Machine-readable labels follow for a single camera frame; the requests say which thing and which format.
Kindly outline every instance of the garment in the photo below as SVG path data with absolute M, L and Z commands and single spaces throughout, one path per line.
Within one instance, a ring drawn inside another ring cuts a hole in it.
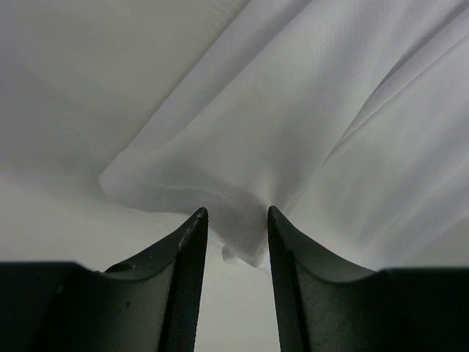
M 253 0 L 100 176 L 133 208 L 209 210 L 259 265 L 276 205 L 392 265 L 469 214 L 469 3 Z

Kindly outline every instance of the fabric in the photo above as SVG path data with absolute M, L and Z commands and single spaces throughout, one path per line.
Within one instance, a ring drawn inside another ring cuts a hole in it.
M 265 216 L 390 265 L 469 213 L 469 3 L 253 0 L 100 177 L 146 211 L 205 206 L 259 265 Z

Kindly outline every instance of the white cloth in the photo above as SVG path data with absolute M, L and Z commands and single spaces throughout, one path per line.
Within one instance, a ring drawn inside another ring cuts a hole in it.
M 241 259 L 277 205 L 362 265 L 469 214 L 469 2 L 253 0 L 101 175 L 148 211 L 209 210 Z

